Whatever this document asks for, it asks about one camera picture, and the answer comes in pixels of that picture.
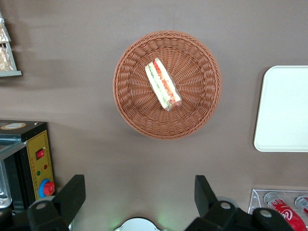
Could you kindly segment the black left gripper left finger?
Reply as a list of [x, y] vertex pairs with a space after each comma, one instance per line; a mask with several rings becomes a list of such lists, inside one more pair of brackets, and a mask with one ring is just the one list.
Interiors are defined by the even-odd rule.
[[85, 177], [77, 174], [49, 199], [36, 201], [27, 210], [32, 231], [68, 231], [86, 199]]

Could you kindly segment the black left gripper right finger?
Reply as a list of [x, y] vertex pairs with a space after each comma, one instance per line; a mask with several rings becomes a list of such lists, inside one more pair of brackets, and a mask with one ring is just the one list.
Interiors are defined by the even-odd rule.
[[195, 176], [194, 201], [199, 213], [187, 231], [250, 231], [252, 217], [226, 200], [218, 200], [203, 175]]

